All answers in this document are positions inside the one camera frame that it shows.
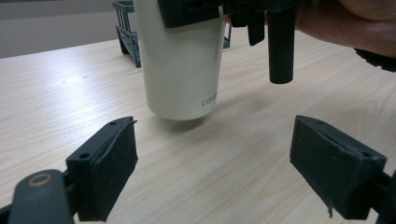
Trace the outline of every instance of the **white cup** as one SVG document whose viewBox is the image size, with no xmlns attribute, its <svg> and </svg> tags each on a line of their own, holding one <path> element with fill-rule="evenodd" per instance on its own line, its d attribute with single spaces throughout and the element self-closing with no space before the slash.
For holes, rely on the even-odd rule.
<svg viewBox="0 0 396 224">
<path fill-rule="evenodd" d="M 198 119 L 216 102 L 225 18 L 167 29 L 157 0 L 134 0 L 148 107 L 165 119 Z"/>
</svg>

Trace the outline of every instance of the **black mounting hole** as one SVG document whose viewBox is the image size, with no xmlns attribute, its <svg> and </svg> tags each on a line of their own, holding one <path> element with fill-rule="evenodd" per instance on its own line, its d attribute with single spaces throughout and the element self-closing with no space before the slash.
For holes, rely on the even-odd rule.
<svg viewBox="0 0 396 224">
<path fill-rule="evenodd" d="M 363 155 L 363 157 L 372 157 L 372 154 L 368 153 L 368 152 L 362 152 L 361 155 Z"/>
<path fill-rule="evenodd" d="M 47 184 L 52 179 L 52 175 L 50 174 L 43 174 L 37 175 L 29 180 L 29 187 L 39 187 L 42 185 Z"/>
<path fill-rule="evenodd" d="M 90 157 L 90 153 L 84 153 L 84 154 L 79 155 L 80 159 L 87 159 L 89 157 Z"/>
<path fill-rule="evenodd" d="M 200 8 L 204 6 L 204 2 L 203 1 L 195 1 L 194 2 L 194 6 L 195 8 Z"/>
</svg>

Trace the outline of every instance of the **light wood grain surface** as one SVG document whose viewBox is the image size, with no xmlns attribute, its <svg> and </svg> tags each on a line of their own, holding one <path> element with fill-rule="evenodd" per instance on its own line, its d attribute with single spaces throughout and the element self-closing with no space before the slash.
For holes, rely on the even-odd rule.
<svg viewBox="0 0 396 224">
<path fill-rule="evenodd" d="M 387 156 L 393 174 L 396 75 L 297 33 L 294 80 L 275 85 L 266 42 L 250 47 L 246 29 L 232 38 L 216 109 L 182 122 L 149 111 L 118 40 L 0 60 L 0 206 L 19 180 L 64 170 L 103 125 L 132 115 L 139 161 L 107 223 L 375 223 L 374 211 L 329 218 L 290 164 L 290 141 L 296 115 L 322 119 Z"/>
</svg>

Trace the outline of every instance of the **gray wall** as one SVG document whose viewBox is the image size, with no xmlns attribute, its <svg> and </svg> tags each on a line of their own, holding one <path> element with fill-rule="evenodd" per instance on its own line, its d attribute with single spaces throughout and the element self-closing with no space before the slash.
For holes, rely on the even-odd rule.
<svg viewBox="0 0 396 224">
<path fill-rule="evenodd" d="M 0 58 L 117 39 L 111 2 L 0 0 Z"/>
</svg>

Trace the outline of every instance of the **human hand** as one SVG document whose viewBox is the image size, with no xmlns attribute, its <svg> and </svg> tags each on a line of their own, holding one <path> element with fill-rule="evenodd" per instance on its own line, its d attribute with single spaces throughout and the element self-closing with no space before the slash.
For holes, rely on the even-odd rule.
<svg viewBox="0 0 396 224">
<path fill-rule="evenodd" d="M 396 0 L 307 0 L 297 7 L 296 29 L 396 58 Z"/>
</svg>

